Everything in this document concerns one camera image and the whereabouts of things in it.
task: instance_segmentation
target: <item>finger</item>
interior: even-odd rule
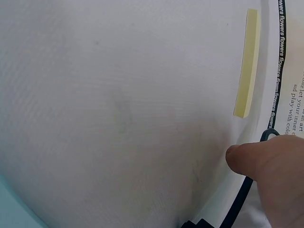
[[[267,142],[233,145],[226,152],[228,166],[236,173],[256,179],[256,173],[265,159]]]

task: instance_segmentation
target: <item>sticky note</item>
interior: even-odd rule
[[[260,45],[261,19],[256,9],[248,9],[241,77],[237,92],[234,115],[245,118],[249,115],[257,74],[257,59]]]

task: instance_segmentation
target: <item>black object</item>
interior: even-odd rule
[[[263,132],[261,136],[260,142],[267,141],[271,134],[280,135],[275,129],[268,128],[266,131]],[[224,218],[222,224],[219,228],[231,228],[233,223],[235,222],[241,208],[245,202],[245,199],[249,193],[253,180],[249,177],[245,177],[244,182],[231,205],[230,210],[228,211],[226,217]],[[210,225],[206,220],[203,218],[198,222],[198,224],[194,224],[191,221],[188,221],[182,225],[181,228],[214,228]]]

